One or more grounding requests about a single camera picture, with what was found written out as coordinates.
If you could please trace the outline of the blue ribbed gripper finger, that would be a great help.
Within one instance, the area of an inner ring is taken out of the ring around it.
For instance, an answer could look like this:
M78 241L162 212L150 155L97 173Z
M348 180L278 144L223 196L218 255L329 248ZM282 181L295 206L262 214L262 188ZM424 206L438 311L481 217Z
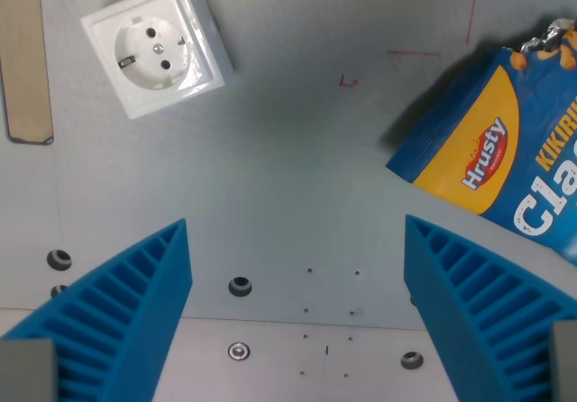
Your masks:
M89 271L3 337L54 343L60 401L150 401L192 284L180 219Z
M459 400L553 400L549 337L575 318L574 298L413 215L404 280Z

